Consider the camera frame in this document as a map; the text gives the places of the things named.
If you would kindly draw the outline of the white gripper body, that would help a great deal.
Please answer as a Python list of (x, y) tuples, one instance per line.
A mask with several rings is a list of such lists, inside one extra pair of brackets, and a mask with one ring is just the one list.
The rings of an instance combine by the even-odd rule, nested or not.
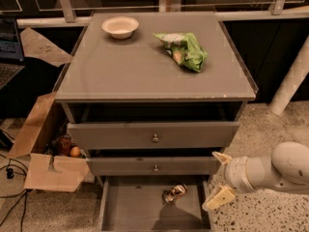
[(248, 157), (240, 157), (232, 159), (224, 170), (226, 183), (239, 193), (249, 191), (249, 182), (246, 176), (246, 162)]

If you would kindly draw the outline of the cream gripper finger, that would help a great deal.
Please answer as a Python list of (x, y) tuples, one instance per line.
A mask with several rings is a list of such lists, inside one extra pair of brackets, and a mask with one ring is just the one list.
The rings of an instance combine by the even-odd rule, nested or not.
[(214, 188), (202, 205), (205, 211), (215, 210), (236, 198), (235, 191), (229, 186), (219, 185)]
[(212, 152), (212, 155), (223, 165), (228, 164), (232, 160), (230, 156), (220, 152)]

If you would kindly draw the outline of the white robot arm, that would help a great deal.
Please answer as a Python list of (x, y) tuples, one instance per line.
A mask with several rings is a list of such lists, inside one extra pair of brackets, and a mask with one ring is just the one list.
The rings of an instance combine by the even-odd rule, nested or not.
[(271, 189), (292, 194), (309, 194), (309, 148), (284, 142), (262, 157), (231, 158), (212, 153), (224, 166), (225, 185), (216, 186), (202, 205), (212, 211), (232, 202), (238, 193)]

